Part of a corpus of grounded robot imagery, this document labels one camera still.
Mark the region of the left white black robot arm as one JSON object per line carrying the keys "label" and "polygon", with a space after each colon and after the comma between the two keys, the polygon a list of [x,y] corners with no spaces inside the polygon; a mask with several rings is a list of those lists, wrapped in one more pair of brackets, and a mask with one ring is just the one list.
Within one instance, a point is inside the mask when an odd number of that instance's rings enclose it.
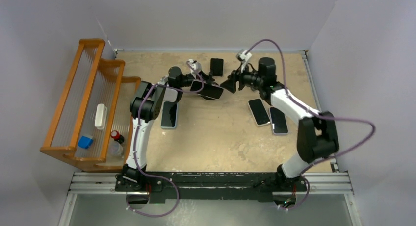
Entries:
{"label": "left white black robot arm", "polygon": [[174,66],[159,82],[140,83],[130,103],[133,124],[131,143],[126,162],[121,172],[116,175],[116,191],[143,191],[151,184],[150,178],[163,181],[167,179],[164,176],[146,173],[151,129],[159,115],[176,117],[176,106],[182,95],[186,93],[186,87],[189,88],[190,93],[199,96],[203,96],[205,91],[219,88],[212,73],[204,73],[197,62],[190,64],[188,74],[183,74],[179,67]]}

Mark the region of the white edged black phone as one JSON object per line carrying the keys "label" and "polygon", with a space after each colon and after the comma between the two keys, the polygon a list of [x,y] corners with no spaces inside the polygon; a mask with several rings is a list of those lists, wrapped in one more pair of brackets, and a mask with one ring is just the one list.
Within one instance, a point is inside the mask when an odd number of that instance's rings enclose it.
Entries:
{"label": "white edged black phone", "polygon": [[248,106],[257,126],[265,126],[270,124],[270,118],[261,99],[249,100]]}

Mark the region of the black phone clear case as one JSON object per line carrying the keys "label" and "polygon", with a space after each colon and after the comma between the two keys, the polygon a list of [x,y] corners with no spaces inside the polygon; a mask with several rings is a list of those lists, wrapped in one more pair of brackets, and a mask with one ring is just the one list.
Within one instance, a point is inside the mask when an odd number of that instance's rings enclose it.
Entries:
{"label": "black phone clear case", "polygon": [[198,95],[204,95],[204,96],[217,98],[217,99],[221,98],[224,92],[224,89],[222,87],[215,86],[215,85],[208,85],[204,87],[203,85],[204,85],[203,82],[199,82],[195,80],[191,84],[190,91]]}

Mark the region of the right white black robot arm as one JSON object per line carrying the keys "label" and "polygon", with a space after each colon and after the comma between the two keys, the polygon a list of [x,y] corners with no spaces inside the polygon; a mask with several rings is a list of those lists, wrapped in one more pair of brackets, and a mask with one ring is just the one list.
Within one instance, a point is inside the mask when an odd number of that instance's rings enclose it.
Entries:
{"label": "right white black robot arm", "polygon": [[246,59],[239,56],[238,60],[240,67],[233,70],[220,86],[231,93],[245,86],[257,90],[261,99],[283,112],[298,126],[296,153],[279,165],[276,171],[277,187],[287,190],[314,161],[338,152],[339,141],[333,115],[307,106],[280,83],[274,59],[261,58],[258,69],[253,71],[249,70]]}

